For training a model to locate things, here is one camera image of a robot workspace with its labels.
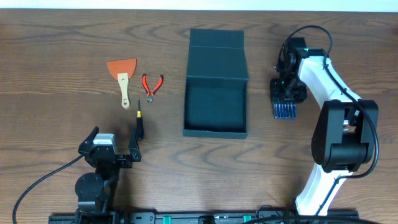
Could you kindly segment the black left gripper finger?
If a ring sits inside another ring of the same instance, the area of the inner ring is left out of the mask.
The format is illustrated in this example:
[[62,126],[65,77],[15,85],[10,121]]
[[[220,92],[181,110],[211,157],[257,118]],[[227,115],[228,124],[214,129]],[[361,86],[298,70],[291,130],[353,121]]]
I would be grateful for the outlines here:
[[128,149],[131,155],[139,155],[140,150],[139,150],[139,145],[137,141],[137,134],[136,134],[136,128],[132,128],[131,131],[131,137],[129,140],[128,144]]
[[92,132],[88,135],[88,137],[83,141],[83,145],[91,145],[93,144],[94,138],[99,132],[99,127],[95,126]]

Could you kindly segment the blue drill bit case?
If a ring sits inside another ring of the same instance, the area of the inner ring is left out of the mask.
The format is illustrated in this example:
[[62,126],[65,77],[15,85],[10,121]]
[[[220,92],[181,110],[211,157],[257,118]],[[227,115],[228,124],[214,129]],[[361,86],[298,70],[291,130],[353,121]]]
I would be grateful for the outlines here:
[[297,106],[295,103],[273,104],[274,119],[296,119]]

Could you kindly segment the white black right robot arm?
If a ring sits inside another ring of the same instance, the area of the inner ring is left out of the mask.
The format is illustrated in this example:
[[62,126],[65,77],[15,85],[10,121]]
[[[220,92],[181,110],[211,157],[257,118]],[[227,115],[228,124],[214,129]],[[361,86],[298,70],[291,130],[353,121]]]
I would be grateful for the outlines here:
[[[240,31],[195,29],[190,36],[183,135],[245,139],[248,71]],[[329,53],[290,35],[279,51],[271,80],[275,119],[295,119],[296,105],[312,93],[321,112],[311,150],[314,166],[295,198],[299,215],[325,216],[346,179],[362,164],[375,166],[379,154],[378,107],[355,94],[335,72]]]

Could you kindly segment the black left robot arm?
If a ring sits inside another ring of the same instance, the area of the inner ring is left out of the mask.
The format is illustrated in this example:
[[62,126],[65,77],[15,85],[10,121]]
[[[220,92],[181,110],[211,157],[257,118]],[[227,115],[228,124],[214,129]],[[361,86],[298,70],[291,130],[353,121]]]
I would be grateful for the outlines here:
[[83,174],[75,184],[77,218],[116,215],[112,208],[120,170],[132,168],[142,157],[136,128],[131,131],[128,149],[129,154],[116,154],[115,135],[100,133],[97,126],[80,144],[78,153],[95,171]]

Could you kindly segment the black yellow screwdriver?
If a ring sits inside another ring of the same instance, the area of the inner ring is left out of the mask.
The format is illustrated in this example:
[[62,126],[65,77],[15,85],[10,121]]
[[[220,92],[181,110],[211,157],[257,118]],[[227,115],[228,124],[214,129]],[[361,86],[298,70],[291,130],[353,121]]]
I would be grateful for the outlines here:
[[137,118],[136,118],[136,134],[138,140],[143,140],[144,139],[144,124],[143,124],[143,118],[142,118],[142,113],[141,113],[141,100],[140,98],[137,99]]

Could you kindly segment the black open gift box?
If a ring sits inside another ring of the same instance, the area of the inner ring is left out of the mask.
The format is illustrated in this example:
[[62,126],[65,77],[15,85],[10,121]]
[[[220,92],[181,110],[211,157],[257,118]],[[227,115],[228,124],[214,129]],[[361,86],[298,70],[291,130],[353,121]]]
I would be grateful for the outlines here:
[[246,139],[248,80],[243,31],[191,29],[183,136]]

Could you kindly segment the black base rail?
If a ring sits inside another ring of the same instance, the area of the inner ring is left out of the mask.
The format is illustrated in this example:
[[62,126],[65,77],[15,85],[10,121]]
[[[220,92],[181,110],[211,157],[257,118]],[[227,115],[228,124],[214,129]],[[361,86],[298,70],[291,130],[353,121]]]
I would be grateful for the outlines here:
[[286,217],[292,212],[265,209],[256,213],[154,213],[136,212],[123,215],[108,215],[104,217],[88,217],[84,215],[51,215],[48,223],[123,223],[123,224],[206,224],[206,223],[244,223],[265,217]]

